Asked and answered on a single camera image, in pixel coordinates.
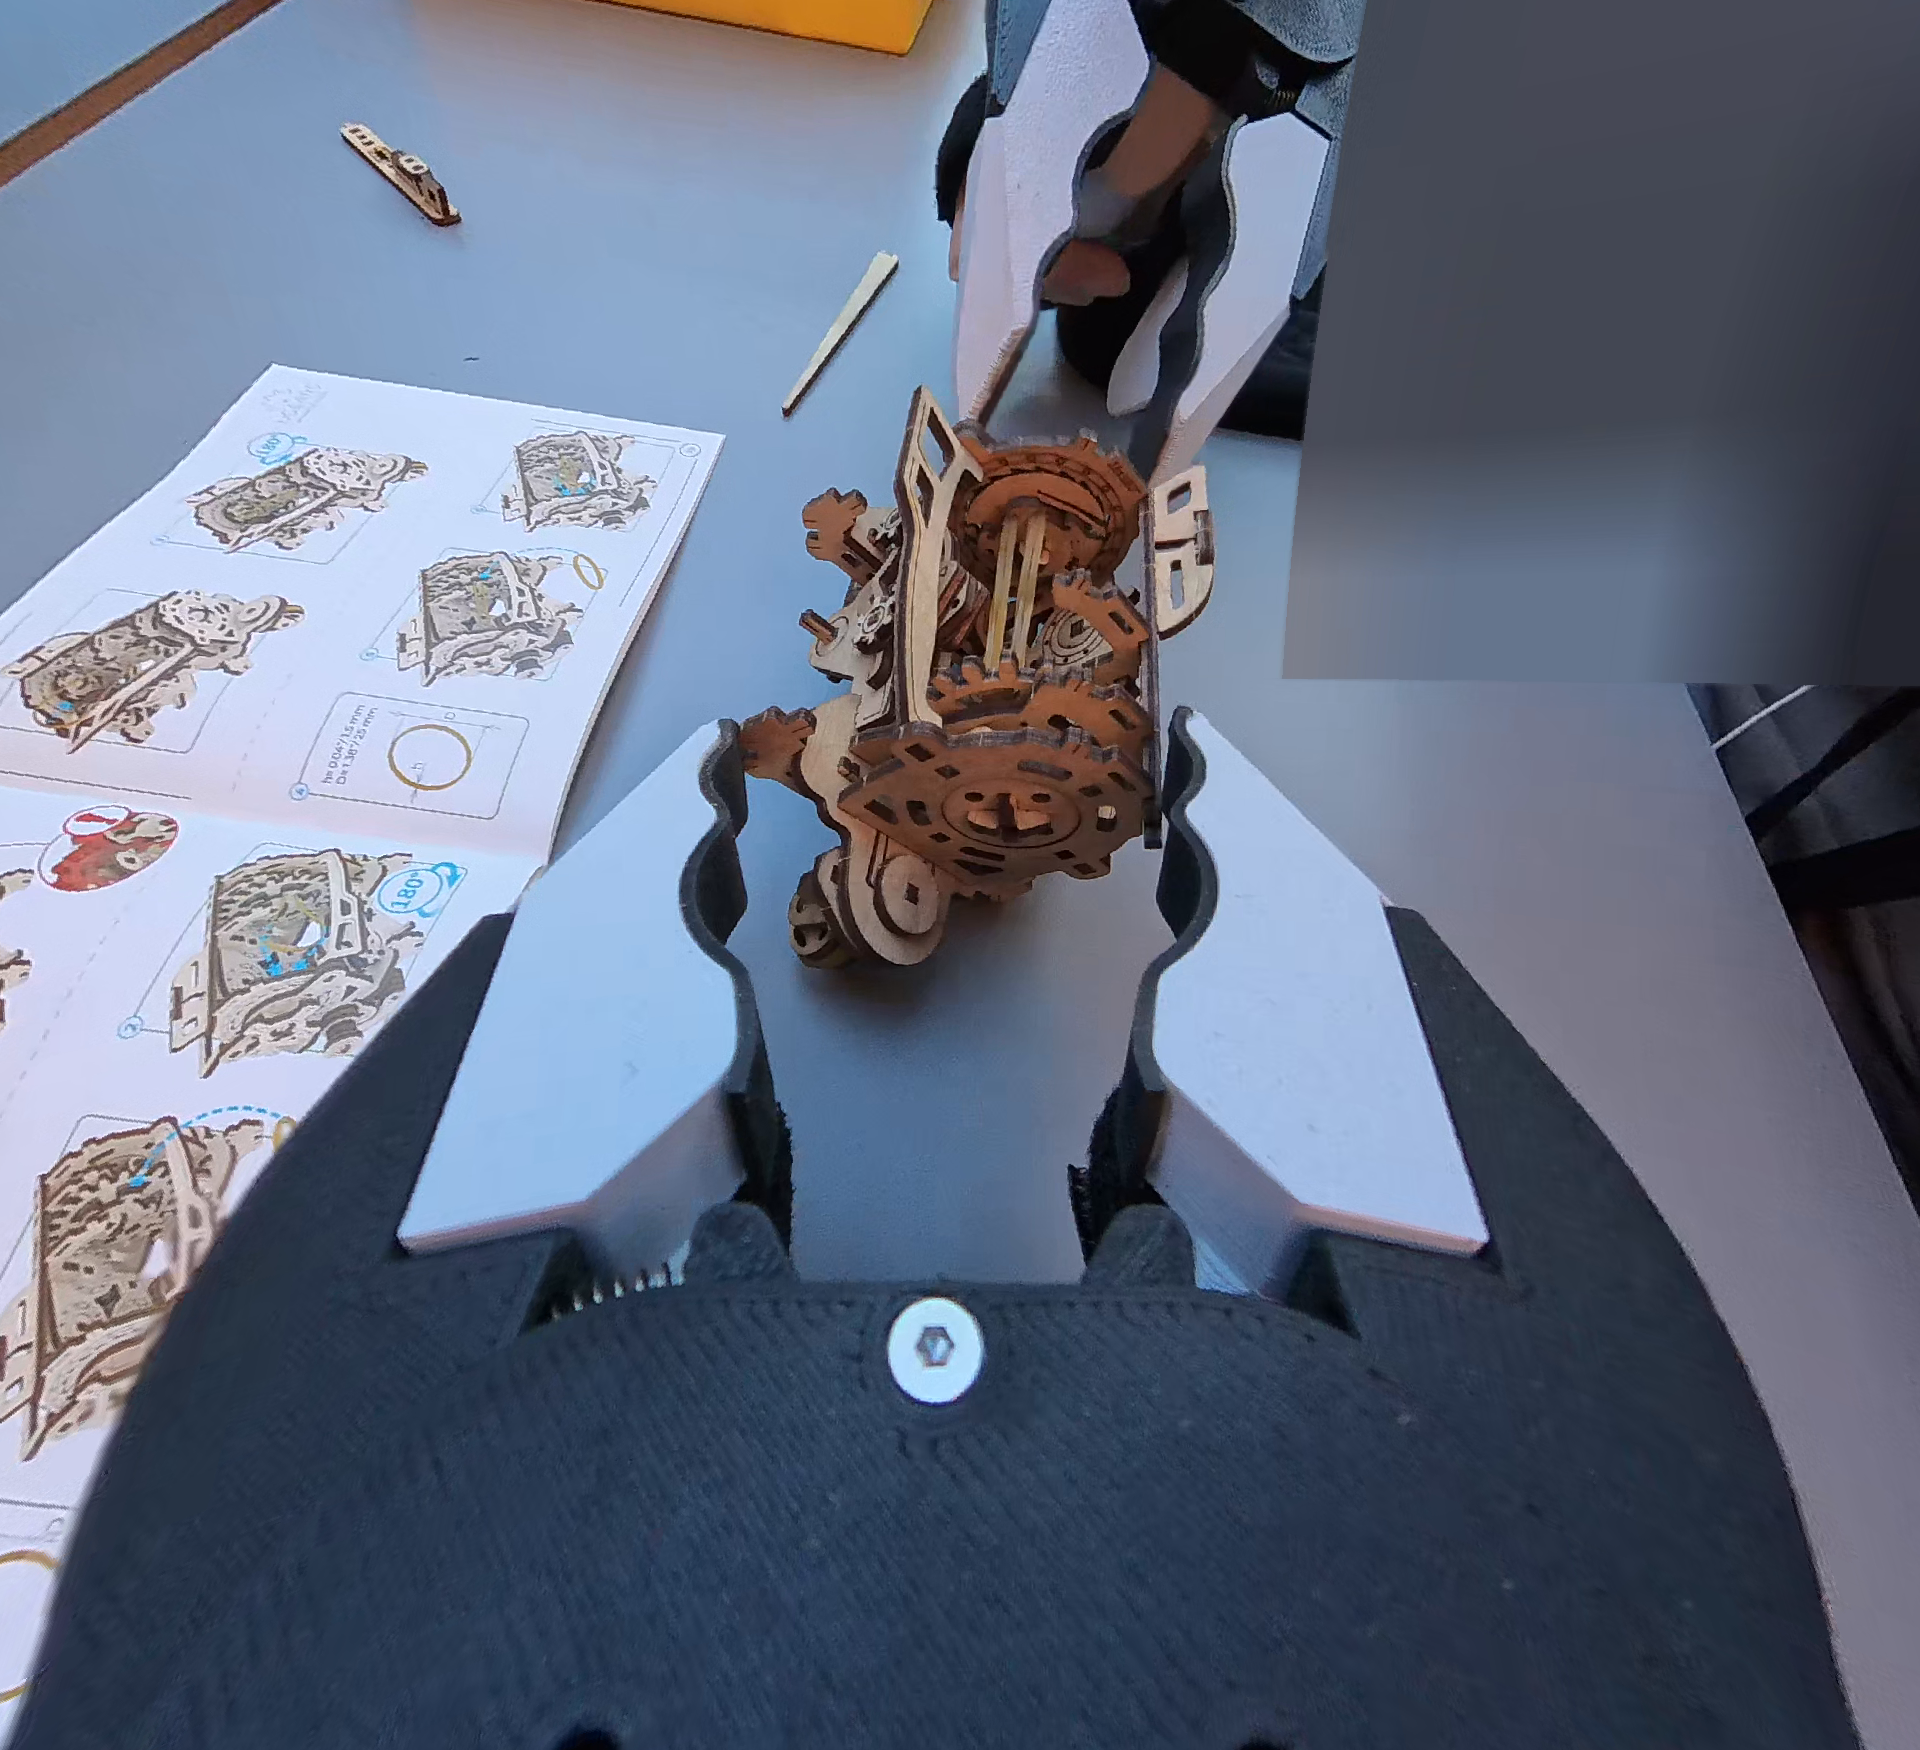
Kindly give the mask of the wooden mechanical model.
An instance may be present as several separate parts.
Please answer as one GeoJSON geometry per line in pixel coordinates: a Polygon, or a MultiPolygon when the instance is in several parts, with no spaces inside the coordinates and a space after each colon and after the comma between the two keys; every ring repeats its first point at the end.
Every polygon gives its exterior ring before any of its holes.
{"type": "Polygon", "coordinates": [[[737,731],[837,839],[789,903],[803,966],[917,966],[953,899],[1157,841],[1157,650],[1211,595],[1202,465],[1150,485],[1090,434],[997,445],[920,387],[893,504],[826,490],[803,521],[849,581],[800,617],[841,690],[737,731]]]}

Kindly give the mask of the brown wooden strip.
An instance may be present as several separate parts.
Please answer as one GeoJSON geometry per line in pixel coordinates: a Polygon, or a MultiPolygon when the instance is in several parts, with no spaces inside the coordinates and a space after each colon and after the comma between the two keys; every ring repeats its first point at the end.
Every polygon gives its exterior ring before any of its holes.
{"type": "Polygon", "coordinates": [[[64,104],[38,117],[2,142],[2,185],[12,184],[38,160],[72,142],[101,124],[144,90],[165,83],[182,68],[203,56],[218,42],[236,33],[254,17],[285,0],[223,0],[196,21],[157,42],[102,80],[87,87],[64,104]]]}

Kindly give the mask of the small dark wooden strip part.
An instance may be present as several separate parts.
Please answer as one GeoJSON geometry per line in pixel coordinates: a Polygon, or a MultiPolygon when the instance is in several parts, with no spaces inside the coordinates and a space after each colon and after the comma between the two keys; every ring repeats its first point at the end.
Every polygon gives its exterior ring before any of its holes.
{"type": "Polygon", "coordinates": [[[461,221],[444,184],[422,156],[392,149],[366,124],[345,123],[340,135],[348,149],[358,152],[375,174],[411,202],[430,223],[449,227],[461,221]]]}

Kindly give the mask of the thin wooden wedge stick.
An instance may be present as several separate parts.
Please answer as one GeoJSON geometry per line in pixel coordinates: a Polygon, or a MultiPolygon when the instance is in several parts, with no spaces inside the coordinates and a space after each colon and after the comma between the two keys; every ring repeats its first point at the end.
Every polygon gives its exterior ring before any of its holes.
{"type": "Polygon", "coordinates": [[[789,418],[803,397],[812,388],[822,371],[828,366],[833,357],[841,351],[844,340],[857,323],[866,315],[880,292],[887,281],[899,272],[899,256],[890,249],[880,249],[872,253],[865,270],[861,272],[857,284],[851,288],[849,297],[843,300],[833,320],[828,323],[826,332],[814,344],[808,355],[803,371],[799,373],[792,387],[780,401],[780,416],[789,418]]]}

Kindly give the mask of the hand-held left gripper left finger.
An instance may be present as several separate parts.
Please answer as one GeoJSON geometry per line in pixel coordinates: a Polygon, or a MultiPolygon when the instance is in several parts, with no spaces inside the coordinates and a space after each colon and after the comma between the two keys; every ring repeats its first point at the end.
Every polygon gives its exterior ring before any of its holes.
{"type": "Polygon", "coordinates": [[[704,1209],[780,1224],[780,1106],[747,972],[737,726],[698,728],[522,895],[417,1185],[409,1251],[568,1229],[657,1268],[704,1209]]]}

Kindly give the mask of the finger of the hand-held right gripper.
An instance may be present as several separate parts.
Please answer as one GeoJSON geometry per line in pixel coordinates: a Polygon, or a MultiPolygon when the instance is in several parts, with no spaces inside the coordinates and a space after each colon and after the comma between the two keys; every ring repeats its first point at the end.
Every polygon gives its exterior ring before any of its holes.
{"type": "Polygon", "coordinates": [[[1295,113],[1238,121],[1188,176],[1185,256],[1109,376],[1127,456],[1155,485],[1193,464],[1280,330],[1329,149],[1295,113]]]}
{"type": "Polygon", "coordinates": [[[962,416],[985,425],[1068,242],[1090,145],[1140,103],[1147,52],[1130,0],[1048,0],[1006,106],[971,149],[953,315],[962,416]]]}

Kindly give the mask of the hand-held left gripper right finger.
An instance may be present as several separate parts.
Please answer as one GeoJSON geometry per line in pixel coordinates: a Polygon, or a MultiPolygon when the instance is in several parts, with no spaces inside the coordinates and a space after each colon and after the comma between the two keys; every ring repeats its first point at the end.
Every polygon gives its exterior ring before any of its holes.
{"type": "Polygon", "coordinates": [[[1313,1234],[1473,1255],[1488,1227],[1380,889],[1202,714],[1169,726],[1141,983],[1146,1183],[1200,1285],[1279,1299],[1313,1234]]]}

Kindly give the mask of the white instruction booklet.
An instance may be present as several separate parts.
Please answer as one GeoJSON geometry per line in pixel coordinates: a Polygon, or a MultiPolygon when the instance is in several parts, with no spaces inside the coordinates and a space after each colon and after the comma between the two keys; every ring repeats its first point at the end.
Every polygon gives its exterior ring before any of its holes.
{"type": "Polygon", "coordinates": [[[273,366],[4,611],[4,1736],[144,1353],[546,862],[719,447],[273,366]]]}

